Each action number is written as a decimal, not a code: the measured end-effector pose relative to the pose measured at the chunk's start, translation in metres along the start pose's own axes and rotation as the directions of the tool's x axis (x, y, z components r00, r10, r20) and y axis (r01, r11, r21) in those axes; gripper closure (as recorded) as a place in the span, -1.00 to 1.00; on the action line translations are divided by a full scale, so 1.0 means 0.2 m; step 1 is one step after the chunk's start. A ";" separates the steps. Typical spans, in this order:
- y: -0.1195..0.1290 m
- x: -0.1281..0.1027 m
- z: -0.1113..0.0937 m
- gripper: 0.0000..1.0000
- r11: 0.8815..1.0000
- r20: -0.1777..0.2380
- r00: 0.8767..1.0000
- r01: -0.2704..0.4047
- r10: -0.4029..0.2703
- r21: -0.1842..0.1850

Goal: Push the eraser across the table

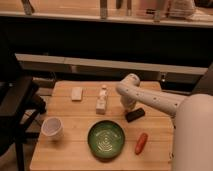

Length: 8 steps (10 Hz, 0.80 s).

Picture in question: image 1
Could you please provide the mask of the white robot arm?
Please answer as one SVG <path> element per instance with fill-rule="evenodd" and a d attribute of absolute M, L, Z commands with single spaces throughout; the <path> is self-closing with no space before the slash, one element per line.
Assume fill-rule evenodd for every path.
<path fill-rule="evenodd" d="M 140 102 L 173 118 L 171 171 L 213 171 L 213 96 L 183 96 L 139 85 L 139 77 L 128 74 L 117 83 L 116 91 L 126 110 Z"/>

